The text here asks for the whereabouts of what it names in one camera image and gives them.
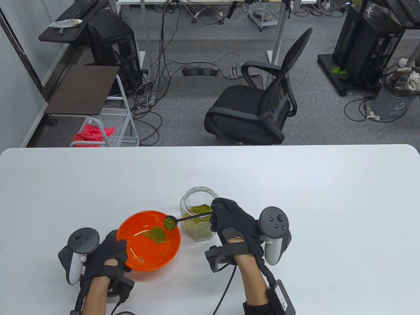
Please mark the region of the person's left hand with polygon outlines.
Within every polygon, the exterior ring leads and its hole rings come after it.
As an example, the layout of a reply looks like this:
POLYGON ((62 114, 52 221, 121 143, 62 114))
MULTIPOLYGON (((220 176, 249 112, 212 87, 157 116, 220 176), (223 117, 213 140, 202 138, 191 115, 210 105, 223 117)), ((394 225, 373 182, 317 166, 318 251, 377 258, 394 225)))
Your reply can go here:
POLYGON ((131 271, 126 266, 127 260, 127 240, 117 240, 117 230, 113 230, 92 253, 88 254, 80 283, 99 277, 118 279, 131 271))

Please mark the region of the person's right hand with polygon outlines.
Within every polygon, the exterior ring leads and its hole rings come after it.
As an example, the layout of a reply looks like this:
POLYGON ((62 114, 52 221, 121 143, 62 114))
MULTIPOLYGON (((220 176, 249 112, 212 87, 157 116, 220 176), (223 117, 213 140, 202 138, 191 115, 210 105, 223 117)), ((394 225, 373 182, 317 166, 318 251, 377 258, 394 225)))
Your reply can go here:
POLYGON ((234 228, 243 235, 250 253, 263 256, 260 236, 262 235, 259 223, 253 216, 246 213, 238 204, 230 199, 215 198, 211 203, 213 213, 210 217, 211 231, 216 232, 222 245, 227 244, 228 238, 222 231, 234 228))

